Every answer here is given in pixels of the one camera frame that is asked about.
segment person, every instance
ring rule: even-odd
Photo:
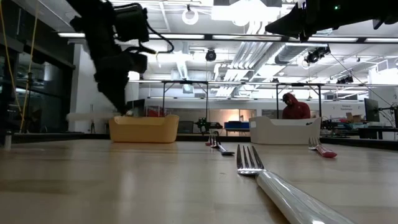
[[[303,102],[299,102],[291,93],[286,93],[283,97],[286,107],[282,114],[282,119],[309,119],[311,118],[310,107]]]

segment robotic arm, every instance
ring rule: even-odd
[[[147,22],[147,10],[138,3],[114,7],[108,0],[67,0],[80,17],[71,20],[71,26],[77,32],[84,32],[91,59],[96,73],[98,91],[102,92],[121,114],[126,114],[124,88],[129,81],[129,71],[144,73],[147,69],[147,57],[140,52],[157,52],[141,45],[149,41],[150,29]],[[173,51],[174,47],[164,37]],[[115,40],[127,42],[137,39],[138,47],[122,50]]]

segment yellow bin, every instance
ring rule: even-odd
[[[171,143],[177,138],[180,117],[133,118],[118,116],[109,120],[114,142]]]

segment red fork handle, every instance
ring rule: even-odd
[[[331,149],[328,149],[327,147],[322,145],[317,146],[317,150],[319,154],[321,154],[325,158],[334,158],[337,156],[337,153],[333,152]]]

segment table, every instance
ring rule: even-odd
[[[359,137],[361,139],[383,139],[383,132],[393,132],[398,133],[398,128],[358,128]]]
[[[250,128],[226,128],[226,135],[228,136],[228,132],[242,132],[242,133],[248,133],[250,132]]]
[[[0,154],[1,223],[288,224],[254,179],[236,173],[234,157],[203,142],[12,147]],[[267,169],[356,223],[395,224],[398,154],[328,147],[337,159],[307,146],[256,146]]]

